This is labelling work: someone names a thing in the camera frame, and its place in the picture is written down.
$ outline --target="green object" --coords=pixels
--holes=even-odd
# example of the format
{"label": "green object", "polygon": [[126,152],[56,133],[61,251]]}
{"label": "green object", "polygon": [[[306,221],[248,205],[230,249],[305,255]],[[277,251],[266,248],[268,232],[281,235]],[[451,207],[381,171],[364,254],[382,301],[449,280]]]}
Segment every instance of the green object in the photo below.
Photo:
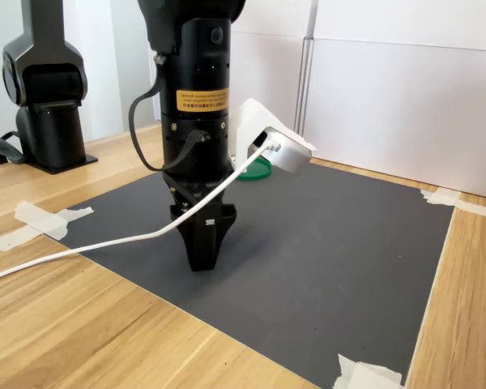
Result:
{"label": "green object", "polygon": [[246,173],[240,174],[237,179],[240,181],[257,181],[267,178],[271,174],[272,164],[259,157],[247,168]]}

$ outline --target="gray mat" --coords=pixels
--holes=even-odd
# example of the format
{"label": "gray mat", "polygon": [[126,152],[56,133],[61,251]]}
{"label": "gray mat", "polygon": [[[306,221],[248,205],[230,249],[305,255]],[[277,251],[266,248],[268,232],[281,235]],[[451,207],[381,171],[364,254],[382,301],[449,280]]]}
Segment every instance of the gray mat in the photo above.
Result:
{"label": "gray mat", "polygon": [[[453,208],[420,191],[308,166],[236,182],[238,218],[216,269],[193,273],[177,230],[85,255],[320,387],[337,354],[405,378]],[[70,248],[149,233],[169,222],[159,174],[74,208]]]}

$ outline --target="white tape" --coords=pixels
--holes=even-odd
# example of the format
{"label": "white tape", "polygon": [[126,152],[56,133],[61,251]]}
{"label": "white tape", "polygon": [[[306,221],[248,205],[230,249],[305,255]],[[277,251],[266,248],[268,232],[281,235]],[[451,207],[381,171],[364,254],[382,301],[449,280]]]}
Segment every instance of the white tape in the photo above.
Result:
{"label": "white tape", "polygon": [[68,233],[66,226],[69,222],[89,215],[92,212],[94,211],[88,207],[77,211],[63,209],[54,215],[23,201],[16,206],[15,218],[27,225],[12,233],[2,235],[0,237],[0,251],[8,251],[16,246],[23,245],[42,233],[59,241]]}
{"label": "white tape", "polygon": [[459,196],[461,192],[457,192],[456,190],[437,188],[435,192],[422,190],[421,194],[427,200],[427,203],[454,206],[466,212],[486,216],[486,207],[460,200]]}
{"label": "white tape", "polygon": [[402,375],[383,366],[353,362],[339,354],[341,376],[333,389],[403,389]]}
{"label": "white tape", "polygon": [[17,229],[12,233],[7,233],[0,237],[0,251],[9,251],[16,246],[23,245],[34,239],[38,235],[41,235],[40,231],[35,230],[30,225],[26,225],[21,229]]}
{"label": "white tape", "polygon": [[40,233],[46,233],[57,241],[66,235],[68,221],[27,201],[22,201],[16,206],[15,218],[30,225]]}

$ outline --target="yellow warning label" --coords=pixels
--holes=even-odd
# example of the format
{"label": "yellow warning label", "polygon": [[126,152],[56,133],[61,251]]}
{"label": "yellow warning label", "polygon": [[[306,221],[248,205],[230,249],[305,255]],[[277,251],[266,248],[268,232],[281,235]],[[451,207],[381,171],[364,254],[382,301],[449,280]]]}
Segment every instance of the yellow warning label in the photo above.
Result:
{"label": "yellow warning label", "polygon": [[214,112],[228,108],[228,88],[219,91],[177,91],[177,108],[184,112]]}

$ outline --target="table surface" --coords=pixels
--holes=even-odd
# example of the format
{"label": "table surface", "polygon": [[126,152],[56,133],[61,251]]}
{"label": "table surface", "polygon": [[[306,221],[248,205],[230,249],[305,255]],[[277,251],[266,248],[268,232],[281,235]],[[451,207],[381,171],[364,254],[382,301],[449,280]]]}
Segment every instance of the table surface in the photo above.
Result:
{"label": "table surface", "polygon": [[[139,130],[139,140],[148,160],[162,164],[160,129]],[[0,166],[0,236],[23,225],[14,218],[22,200],[57,212],[151,173],[126,133],[90,142],[87,152],[99,162],[57,176],[25,165]],[[486,198],[461,196],[486,207]],[[47,237],[36,237],[0,252],[0,271],[64,249]],[[117,274],[73,255],[0,280],[0,387],[53,386],[313,385]],[[484,216],[454,210],[406,387],[486,388]]]}

